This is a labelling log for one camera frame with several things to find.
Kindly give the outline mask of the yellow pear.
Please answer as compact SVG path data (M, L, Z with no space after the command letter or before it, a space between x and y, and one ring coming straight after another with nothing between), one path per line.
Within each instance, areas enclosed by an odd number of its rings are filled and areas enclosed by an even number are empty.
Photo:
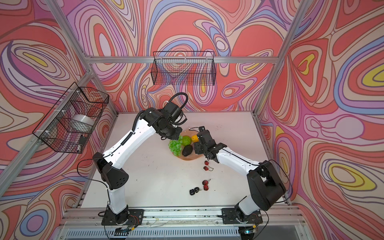
M197 135L193 135L193 136L191 136L191 140L192 140L193 143L197 143L197 142L199 142L199 138L198 138Z

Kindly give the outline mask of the dark avocado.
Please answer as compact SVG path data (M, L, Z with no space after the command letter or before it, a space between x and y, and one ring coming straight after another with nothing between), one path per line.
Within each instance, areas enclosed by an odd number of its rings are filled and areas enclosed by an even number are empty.
M192 145L187 145L187 146L184 146L183 150L182 150L182 156L183 157L188 157L189 155L191 155L193 152L193 147Z

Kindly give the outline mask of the green bumpy fruit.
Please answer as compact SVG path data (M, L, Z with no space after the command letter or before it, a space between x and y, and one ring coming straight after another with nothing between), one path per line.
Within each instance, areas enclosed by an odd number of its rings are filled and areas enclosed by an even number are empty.
M188 146L192 143L192 138L189 136L181 136L179 140L182 146Z

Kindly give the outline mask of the green grape bunch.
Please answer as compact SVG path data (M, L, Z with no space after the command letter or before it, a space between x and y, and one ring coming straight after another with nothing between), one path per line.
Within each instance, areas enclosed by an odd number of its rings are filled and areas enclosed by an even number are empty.
M183 137L179 136L177 140L170 140L170 142L168 143L169 150L176 157L179 157L182 153L184 147L182 141Z

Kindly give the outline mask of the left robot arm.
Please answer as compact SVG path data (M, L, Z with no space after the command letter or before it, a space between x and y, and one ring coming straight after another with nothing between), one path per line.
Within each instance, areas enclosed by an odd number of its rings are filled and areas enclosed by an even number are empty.
M182 128L179 120L184 116L182 107L168 102L162 109L149 108L139 112L132 129L103 154L96 153L93 161L108 186L108 209L116 216L126 213L125 184L129 179L123 170L129 157L152 135L161 139L178 140Z

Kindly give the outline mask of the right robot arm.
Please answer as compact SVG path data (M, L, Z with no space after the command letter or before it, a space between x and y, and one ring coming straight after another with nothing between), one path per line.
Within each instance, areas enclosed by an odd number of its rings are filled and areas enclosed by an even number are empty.
M272 161L253 161L223 143L216 143L204 126L198 127L197 138L198 142L194 143L196 154L247 177L250 194L234 207L238 220L244 221L257 211L269 210L285 195L287 189Z

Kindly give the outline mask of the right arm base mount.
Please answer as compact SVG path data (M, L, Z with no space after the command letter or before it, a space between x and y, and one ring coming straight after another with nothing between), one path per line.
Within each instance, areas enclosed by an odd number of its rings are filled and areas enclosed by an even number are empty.
M259 225L263 223L260 211L255 211L250 215L243 214L239 209L222 208L221 214L218 215L225 225L229 224L253 224Z

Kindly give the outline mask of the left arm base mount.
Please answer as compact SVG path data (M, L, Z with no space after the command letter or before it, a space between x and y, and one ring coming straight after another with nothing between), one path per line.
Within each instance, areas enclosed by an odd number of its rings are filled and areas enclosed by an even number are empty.
M107 208L102 219L102 226L129 226L137 227L142 224L144 209L128 209L123 210L119 214L115 214Z

